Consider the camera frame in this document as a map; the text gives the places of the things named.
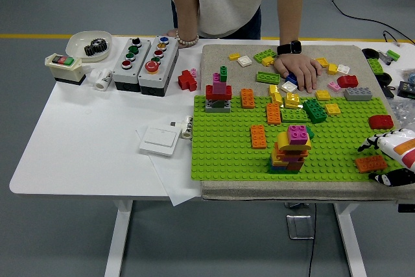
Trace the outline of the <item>person's left hand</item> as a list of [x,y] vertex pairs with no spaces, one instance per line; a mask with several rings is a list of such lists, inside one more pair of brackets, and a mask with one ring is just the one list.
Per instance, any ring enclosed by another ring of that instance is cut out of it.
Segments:
[[282,54],[275,59],[274,68],[283,78],[293,73],[298,89],[307,93],[317,88],[318,76],[322,74],[320,63],[303,54]]

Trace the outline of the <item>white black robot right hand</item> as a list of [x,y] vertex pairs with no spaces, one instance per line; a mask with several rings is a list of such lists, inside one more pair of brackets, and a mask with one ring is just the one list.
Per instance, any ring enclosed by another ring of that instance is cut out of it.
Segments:
[[370,173],[370,179],[388,187],[414,183],[414,131],[400,128],[383,134],[375,134],[366,138],[357,150],[361,152],[371,146],[374,149],[381,149],[384,154],[396,160],[403,167],[381,175]]

